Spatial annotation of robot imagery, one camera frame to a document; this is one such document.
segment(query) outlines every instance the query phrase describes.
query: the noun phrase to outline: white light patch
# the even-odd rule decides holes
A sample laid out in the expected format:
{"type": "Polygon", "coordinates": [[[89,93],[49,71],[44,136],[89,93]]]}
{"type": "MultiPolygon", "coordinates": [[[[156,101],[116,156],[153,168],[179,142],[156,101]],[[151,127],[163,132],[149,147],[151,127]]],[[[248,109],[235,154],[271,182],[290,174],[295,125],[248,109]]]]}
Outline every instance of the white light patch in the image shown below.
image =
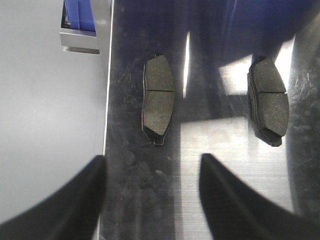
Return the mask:
{"type": "Polygon", "coordinates": [[[294,50],[295,39],[296,36],[294,36],[293,39],[282,44],[279,54],[274,63],[280,73],[286,89],[288,89],[289,87],[292,54],[294,50]]]}
{"type": "Polygon", "coordinates": [[[226,95],[245,95],[248,91],[247,74],[252,63],[252,55],[219,68],[226,95]]]}
{"type": "Polygon", "coordinates": [[[183,98],[186,98],[187,93],[187,83],[188,83],[188,75],[189,75],[189,61],[190,61],[190,32],[186,33],[186,41],[185,41],[185,59],[184,59],[184,68],[183,68],[183,89],[182,95],[183,98]]]}

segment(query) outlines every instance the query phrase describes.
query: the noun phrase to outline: gray surface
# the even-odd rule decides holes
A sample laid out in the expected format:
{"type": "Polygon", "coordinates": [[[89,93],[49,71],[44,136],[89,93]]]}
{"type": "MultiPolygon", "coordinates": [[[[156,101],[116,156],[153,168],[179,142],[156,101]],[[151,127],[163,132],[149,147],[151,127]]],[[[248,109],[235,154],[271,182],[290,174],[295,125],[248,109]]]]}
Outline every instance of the gray surface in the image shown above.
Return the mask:
{"type": "Polygon", "coordinates": [[[0,2],[0,222],[46,198],[103,150],[101,58],[63,52],[62,4],[0,2]]]}

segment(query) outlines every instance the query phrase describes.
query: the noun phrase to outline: blue object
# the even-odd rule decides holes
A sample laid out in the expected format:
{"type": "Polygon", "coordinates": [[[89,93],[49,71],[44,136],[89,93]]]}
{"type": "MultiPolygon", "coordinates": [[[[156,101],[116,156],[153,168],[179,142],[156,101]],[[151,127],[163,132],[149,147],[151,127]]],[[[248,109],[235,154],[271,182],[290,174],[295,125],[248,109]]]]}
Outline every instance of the blue object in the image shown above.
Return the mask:
{"type": "Polygon", "coordinates": [[[72,29],[95,31],[90,0],[64,0],[64,5],[72,29]]]}

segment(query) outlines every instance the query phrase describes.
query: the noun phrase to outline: brake pad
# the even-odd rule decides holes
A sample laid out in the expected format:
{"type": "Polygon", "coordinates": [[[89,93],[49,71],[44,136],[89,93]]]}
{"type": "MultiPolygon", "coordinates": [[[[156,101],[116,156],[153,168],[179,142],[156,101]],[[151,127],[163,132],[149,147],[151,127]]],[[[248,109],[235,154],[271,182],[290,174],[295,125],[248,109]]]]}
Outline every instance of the brake pad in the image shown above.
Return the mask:
{"type": "Polygon", "coordinates": [[[142,129],[155,145],[162,145],[175,101],[174,77],[164,55],[145,64],[143,86],[142,129]]]}
{"type": "Polygon", "coordinates": [[[261,57],[249,69],[248,96],[255,135],[273,147],[282,144],[289,123],[289,100],[271,59],[261,57]]]}

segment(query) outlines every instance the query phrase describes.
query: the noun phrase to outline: scratch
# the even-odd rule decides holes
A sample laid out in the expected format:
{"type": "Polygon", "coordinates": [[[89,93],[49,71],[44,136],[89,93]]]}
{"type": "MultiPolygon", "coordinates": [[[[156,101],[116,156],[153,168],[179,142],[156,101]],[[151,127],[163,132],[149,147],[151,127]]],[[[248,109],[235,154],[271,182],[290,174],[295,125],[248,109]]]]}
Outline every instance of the scratch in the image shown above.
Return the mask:
{"type": "Polygon", "coordinates": [[[294,167],[293,167],[293,169],[294,168],[297,168],[297,167],[299,167],[299,166],[301,166],[301,165],[303,165],[303,164],[306,164],[306,163],[308,163],[308,162],[310,162],[310,161],[312,161],[312,157],[311,158],[309,158],[308,160],[306,160],[306,161],[304,161],[304,162],[301,162],[301,163],[299,163],[298,165],[295,165],[294,167]]]}

